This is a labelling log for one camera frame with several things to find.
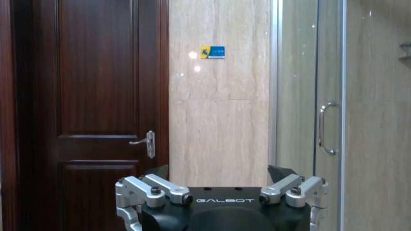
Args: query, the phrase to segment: yellow logo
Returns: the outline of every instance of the yellow logo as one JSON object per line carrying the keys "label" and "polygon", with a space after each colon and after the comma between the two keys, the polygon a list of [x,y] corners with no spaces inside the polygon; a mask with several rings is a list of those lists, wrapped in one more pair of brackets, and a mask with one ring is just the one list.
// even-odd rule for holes
{"label": "yellow logo", "polygon": [[210,56],[210,52],[211,52],[211,46],[202,46],[201,58],[207,59]]}

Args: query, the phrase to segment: metal frame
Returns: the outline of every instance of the metal frame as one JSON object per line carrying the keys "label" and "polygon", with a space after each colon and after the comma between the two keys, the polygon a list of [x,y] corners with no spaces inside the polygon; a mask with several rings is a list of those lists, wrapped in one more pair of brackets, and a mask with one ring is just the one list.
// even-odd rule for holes
{"label": "metal frame", "polygon": [[279,54],[279,0],[271,0],[270,25],[270,128],[269,128],[269,164],[277,165],[277,80],[278,80],[278,54]]}
{"label": "metal frame", "polygon": [[346,213],[346,115],[347,115],[347,0],[342,0],[342,139],[341,139],[341,231]]}

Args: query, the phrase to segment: shower enclosure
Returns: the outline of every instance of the shower enclosure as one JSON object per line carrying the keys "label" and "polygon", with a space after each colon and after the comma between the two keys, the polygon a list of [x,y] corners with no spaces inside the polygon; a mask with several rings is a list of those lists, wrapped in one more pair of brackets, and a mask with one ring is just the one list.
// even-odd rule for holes
{"label": "shower enclosure", "polygon": [[273,165],[330,183],[321,230],[341,228],[342,2],[273,0]]}

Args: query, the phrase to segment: door lever handle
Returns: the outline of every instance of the door lever handle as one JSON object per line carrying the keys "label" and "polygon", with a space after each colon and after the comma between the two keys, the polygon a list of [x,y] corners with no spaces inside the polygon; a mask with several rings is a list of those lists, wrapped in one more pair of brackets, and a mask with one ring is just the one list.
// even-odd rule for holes
{"label": "door lever handle", "polygon": [[149,131],[146,138],[141,141],[130,141],[130,145],[138,145],[141,143],[147,143],[147,155],[153,159],[155,157],[155,132]]}

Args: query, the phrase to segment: shower door handle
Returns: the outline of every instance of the shower door handle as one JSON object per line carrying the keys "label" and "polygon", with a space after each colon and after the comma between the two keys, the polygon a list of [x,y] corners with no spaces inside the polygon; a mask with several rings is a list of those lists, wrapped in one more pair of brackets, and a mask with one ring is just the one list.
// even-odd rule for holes
{"label": "shower door handle", "polygon": [[325,144],[325,125],[326,125],[326,111],[330,107],[338,107],[335,102],[329,102],[321,108],[321,118],[319,118],[319,146],[321,149],[330,155],[335,155],[339,151],[337,149],[329,149]]}

